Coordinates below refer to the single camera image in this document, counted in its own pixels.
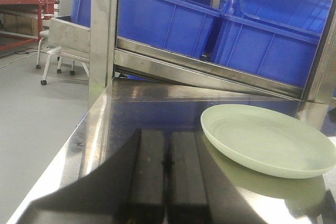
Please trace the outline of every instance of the metal frame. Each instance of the metal frame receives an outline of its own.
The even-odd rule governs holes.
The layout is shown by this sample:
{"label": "metal frame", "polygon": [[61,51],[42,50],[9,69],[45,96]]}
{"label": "metal frame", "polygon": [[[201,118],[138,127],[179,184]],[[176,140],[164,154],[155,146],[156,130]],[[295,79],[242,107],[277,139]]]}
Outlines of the metal frame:
{"label": "metal frame", "polygon": [[336,57],[333,57],[334,50],[336,54],[336,19],[332,12],[322,36],[327,39],[320,43],[324,50],[320,56],[317,54],[309,82],[301,89],[124,38],[118,38],[116,43],[117,3],[118,0],[92,0],[89,106],[111,81],[115,70],[210,89],[281,95],[323,103],[331,100],[331,91],[335,88],[333,83],[336,83],[333,74],[336,66]]}
{"label": "metal frame", "polygon": [[118,1],[91,0],[89,108],[112,81]]}

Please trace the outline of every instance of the plate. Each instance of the plate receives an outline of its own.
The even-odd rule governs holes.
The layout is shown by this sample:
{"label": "plate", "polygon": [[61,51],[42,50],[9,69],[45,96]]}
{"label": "plate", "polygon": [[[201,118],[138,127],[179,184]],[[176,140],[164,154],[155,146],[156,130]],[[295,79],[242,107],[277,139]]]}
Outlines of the plate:
{"label": "plate", "polygon": [[209,141],[233,161],[283,178],[311,178],[336,163],[333,143],[290,116],[255,106],[223,104],[201,115]]}

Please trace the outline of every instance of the red metal rack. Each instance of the red metal rack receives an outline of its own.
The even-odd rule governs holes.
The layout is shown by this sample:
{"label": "red metal rack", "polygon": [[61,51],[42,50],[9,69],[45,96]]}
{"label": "red metal rack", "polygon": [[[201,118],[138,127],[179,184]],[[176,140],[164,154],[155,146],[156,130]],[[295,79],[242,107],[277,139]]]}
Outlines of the red metal rack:
{"label": "red metal rack", "polygon": [[25,36],[18,33],[1,32],[0,37],[19,39],[20,41],[8,45],[0,46],[0,51],[21,46],[41,39],[39,33],[43,31],[43,19],[51,19],[54,14],[54,5],[57,0],[0,0],[0,13],[11,15],[31,14],[37,18],[38,35]]}

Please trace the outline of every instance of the chair leg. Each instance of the chair leg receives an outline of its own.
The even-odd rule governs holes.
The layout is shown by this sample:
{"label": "chair leg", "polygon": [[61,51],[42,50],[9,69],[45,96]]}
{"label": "chair leg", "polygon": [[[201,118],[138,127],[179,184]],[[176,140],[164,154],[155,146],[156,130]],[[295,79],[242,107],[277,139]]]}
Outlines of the chair leg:
{"label": "chair leg", "polygon": [[70,71],[70,74],[71,74],[72,76],[75,75],[74,68],[75,68],[75,61],[73,60],[72,63],[71,63],[71,71]]}
{"label": "chair leg", "polygon": [[41,85],[47,85],[47,74],[48,74],[48,69],[49,69],[49,65],[50,65],[50,60],[51,60],[51,55],[48,55],[46,66],[45,66],[44,72],[43,72],[43,77],[42,77],[42,80],[41,80]]}
{"label": "chair leg", "polygon": [[62,57],[59,57],[59,61],[58,61],[58,65],[57,65],[57,73],[62,73],[62,61],[63,61],[63,58]]}
{"label": "chair leg", "polygon": [[42,40],[43,40],[43,38],[41,38],[41,40],[39,41],[38,48],[37,48],[37,59],[36,59],[36,68],[37,69],[41,68],[41,65],[40,65],[40,52],[41,52]]}
{"label": "chair leg", "polygon": [[49,51],[46,66],[45,66],[44,72],[43,72],[43,77],[42,77],[42,80],[41,80],[41,85],[47,85],[47,75],[48,75],[48,69],[49,69],[49,65],[50,65],[51,56],[54,55],[55,53],[60,52],[60,51],[61,51],[61,47],[56,47],[56,48]]}
{"label": "chair leg", "polygon": [[85,73],[87,74],[87,76],[89,77],[89,69],[88,66],[86,66],[86,64],[84,62],[82,62],[82,65],[84,67]]}

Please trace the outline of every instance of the gray floor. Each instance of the gray floor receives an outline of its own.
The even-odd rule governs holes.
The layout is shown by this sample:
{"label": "gray floor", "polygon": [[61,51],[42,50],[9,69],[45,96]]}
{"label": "gray floor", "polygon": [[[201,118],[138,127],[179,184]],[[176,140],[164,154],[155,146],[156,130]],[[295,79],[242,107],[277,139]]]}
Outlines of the gray floor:
{"label": "gray floor", "polygon": [[[36,51],[27,47],[37,45],[14,50]],[[88,78],[80,65],[71,76],[65,61],[57,74],[54,57],[42,86],[46,54],[42,69],[35,69],[36,55],[1,68],[25,56],[0,58],[0,223],[7,222],[87,111]]]}

